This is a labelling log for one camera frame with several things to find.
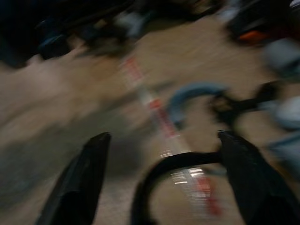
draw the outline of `measuring tape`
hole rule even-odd
[[[150,114],[167,144],[167,149],[162,151],[161,157],[190,152],[188,145],[169,120],[161,100],[144,85],[144,75],[140,71],[133,53],[123,59],[121,67],[126,74],[128,84],[136,90],[141,103]],[[171,176],[174,183],[180,185],[197,215],[202,218],[220,215],[221,211],[213,197],[211,182],[201,168],[183,169],[171,174]]]

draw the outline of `tan floor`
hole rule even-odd
[[[111,159],[95,224],[127,223],[132,193],[145,170],[164,148],[147,114],[126,88],[118,60],[78,58],[80,49],[56,60],[32,63],[21,70],[0,67],[0,223],[31,225],[55,179],[82,144],[103,131],[112,133]],[[147,84],[164,102],[190,82],[227,85],[240,98],[276,79],[263,65],[260,49],[227,40],[214,18],[204,18],[146,35],[137,48]],[[285,88],[283,98],[300,94],[300,85]],[[216,124],[209,98],[191,101],[182,131],[195,151],[214,151]],[[265,112],[241,119],[245,137],[260,148],[285,132]],[[265,150],[270,162],[273,156]],[[212,177],[221,219],[195,220],[183,194],[165,181],[153,198],[153,211],[164,225],[243,224],[225,178]]]

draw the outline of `wooden floor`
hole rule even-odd
[[[147,113],[124,82],[119,61],[78,57],[81,48],[59,59],[38,57],[20,70],[0,65],[0,223],[32,225],[60,171],[86,140],[112,133],[109,169],[95,224],[125,225],[137,181],[164,149]],[[251,97],[262,83],[276,79],[264,67],[261,49],[237,46],[215,18],[174,26],[143,37],[137,59],[149,87],[167,103],[183,85],[211,81],[227,85],[237,98]],[[290,84],[282,98],[300,94]],[[219,143],[207,108],[209,97],[191,100],[182,130],[194,151],[214,151]],[[244,136],[262,149],[285,132],[266,112],[240,120]],[[221,218],[192,217],[180,190],[166,180],[153,196],[153,212],[168,225],[243,224],[224,177],[212,177],[223,208]]]

